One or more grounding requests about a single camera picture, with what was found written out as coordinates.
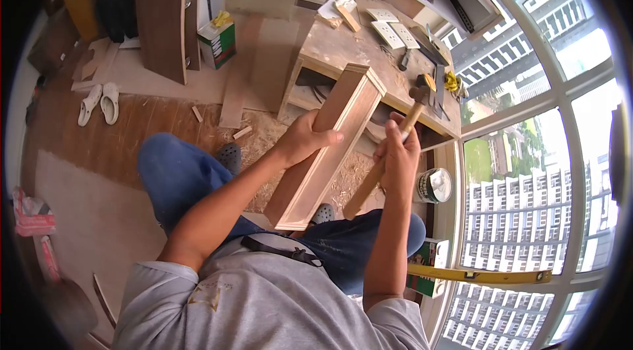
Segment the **strap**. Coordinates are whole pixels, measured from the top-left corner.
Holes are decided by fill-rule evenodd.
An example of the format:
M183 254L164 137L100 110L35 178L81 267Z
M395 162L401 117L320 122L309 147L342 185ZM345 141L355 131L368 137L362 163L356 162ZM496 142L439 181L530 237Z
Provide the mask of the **strap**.
M270 247L264 243L260 243L249 236L244 236L240 244L251 251L269 252L271 254L285 256L286 258L307 263L308 265L311 265L316 268L320 268L323 266L323 261L321 259L317 258L315 255L308 254L306 250L299 249L298 247L295 247L294 251L280 250L274 247Z

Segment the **white outlet cover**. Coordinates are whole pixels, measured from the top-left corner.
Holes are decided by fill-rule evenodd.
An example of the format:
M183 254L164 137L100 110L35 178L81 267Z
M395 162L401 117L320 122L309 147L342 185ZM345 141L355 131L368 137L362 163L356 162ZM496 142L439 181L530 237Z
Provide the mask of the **white outlet cover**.
M367 12L372 15L374 19L377 21L386 21L386 22L399 22L400 20L394 16L393 13L389 12L387 9L367 9Z
M405 26L402 23L389 23L389 25L391 25L391 27L394 29L396 34L398 34L402 42L405 43L405 45L407 46L407 49L420 48L420 45L415 40L415 38L413 37L409 29L407 29L407 26Z
M388 22L373 21L372 27L378 31L378 34L389 44L392 49L398 49L405 47L405 43L402 42L398 34L389 26Z

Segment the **hammer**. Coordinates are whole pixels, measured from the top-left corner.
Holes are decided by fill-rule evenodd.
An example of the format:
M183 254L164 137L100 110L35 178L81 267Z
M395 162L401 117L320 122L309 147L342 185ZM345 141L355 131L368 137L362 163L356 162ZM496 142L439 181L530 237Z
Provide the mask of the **hammer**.
M429 98L430 85L425 85L425 83L428 83L429 80L433 82L433 79L429 76L423 77L423 79L424 81L422 81L422 79L418 79L416 87L409 90L409 97L411 97L415 103L405 117L405 120L400 123L400 132L402 133L403 142L407 139L407 137L409 137L410 132L415 131L413 126L418 121L418 117L420 117L420 114L424 109L425 99L428 101ZM369 173L367 173L367 176L363 180L362 184L360 184L356 193L354 193L349 202L347 202L345 208L343 208L343 216L346 219L354 219L356 214L360 211L360 207L363 205L365 200L367 200L369 194L372 193L376 184L380 181L380 178L385 172L385 157L386 154L380 158L378 163L374 164Z

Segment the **knee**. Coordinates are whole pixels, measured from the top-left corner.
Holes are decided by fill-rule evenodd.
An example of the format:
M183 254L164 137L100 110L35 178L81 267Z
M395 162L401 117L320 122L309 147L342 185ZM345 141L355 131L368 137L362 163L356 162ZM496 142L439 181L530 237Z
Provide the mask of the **knee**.
M170 133L156 133L147 137L138 150L137 169L151 169L152 166L165 162L173 152L181 148L181 141Z
M422 247L426 236L427 228L423 220L417 214L412 213L409 223L409 237L407 240L407 256L411 256Z

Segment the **yellow glove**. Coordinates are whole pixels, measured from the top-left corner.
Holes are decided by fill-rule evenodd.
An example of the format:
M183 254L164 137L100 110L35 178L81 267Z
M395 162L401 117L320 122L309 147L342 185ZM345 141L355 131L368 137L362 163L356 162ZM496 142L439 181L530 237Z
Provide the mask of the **yellow glove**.
M222 27L227 22L233 22L233 18L228 12L220 11L220 13L218 13L215 19L211 20L211 22L216 27Z
M445 76L444 76L444 87L449 91L449 92L454 92L455 90L457 90L457 78L455 77L455 73L453 71L449 71Z

